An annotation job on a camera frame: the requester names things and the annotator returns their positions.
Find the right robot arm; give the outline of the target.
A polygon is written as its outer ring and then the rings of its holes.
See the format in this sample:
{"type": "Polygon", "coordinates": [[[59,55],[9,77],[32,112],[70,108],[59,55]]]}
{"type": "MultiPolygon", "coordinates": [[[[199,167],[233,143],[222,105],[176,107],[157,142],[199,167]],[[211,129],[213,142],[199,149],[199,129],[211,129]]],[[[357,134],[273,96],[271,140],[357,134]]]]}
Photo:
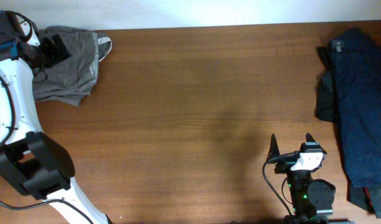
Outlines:
{"type": "Polygon", "coordinates": [[[280,153],[277,139],[271,135],[269,153],[262,166],[262,175],[288,212],[284,218],[285,223],[327,223],[328,216],[333,214],[335,186],[323,179],[313,179],[311,176],[322,166],[326,155],[327,152],[309,133],[306,134],[306,141],[301,144],[299,150],[287,154],[280,153]],[[288,184],[292,207],[287,205],[285,197],[280,196],[269,182],[265,174],[268,164],[275,166],[276,174],[286,175],[283,182],[288,184]]]}

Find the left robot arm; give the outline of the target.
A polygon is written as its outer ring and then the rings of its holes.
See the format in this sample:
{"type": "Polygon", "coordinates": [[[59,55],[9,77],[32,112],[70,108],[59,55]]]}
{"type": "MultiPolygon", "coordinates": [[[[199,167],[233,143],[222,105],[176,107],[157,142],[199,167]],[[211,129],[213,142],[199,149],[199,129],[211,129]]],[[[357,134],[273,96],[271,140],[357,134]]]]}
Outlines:
{"type": "Polygon", "coordinates": [[[80,189],[68,151],[41,128],[32,92],[34,70],[75,55],[59,36],[43,47],[31,39],[0,35],[0,175],[38,206],[51,205],[69,223],[110,223],[80,189]]]}

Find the grey shorts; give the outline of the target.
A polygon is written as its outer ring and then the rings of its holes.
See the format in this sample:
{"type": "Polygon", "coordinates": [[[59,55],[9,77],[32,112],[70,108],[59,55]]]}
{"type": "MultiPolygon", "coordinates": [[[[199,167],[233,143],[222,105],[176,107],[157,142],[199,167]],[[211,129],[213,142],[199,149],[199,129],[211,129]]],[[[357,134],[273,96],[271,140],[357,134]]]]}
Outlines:
{"type": "Polygon", "coordinates": [[[98,81],[99,63],[112,50],[112,40],[103,32],[65,26],[42,29],[39,38],[55,34],[62,38],[71,57],[37,74],[32,87],[34,100],[80,106],[98,81]]]}

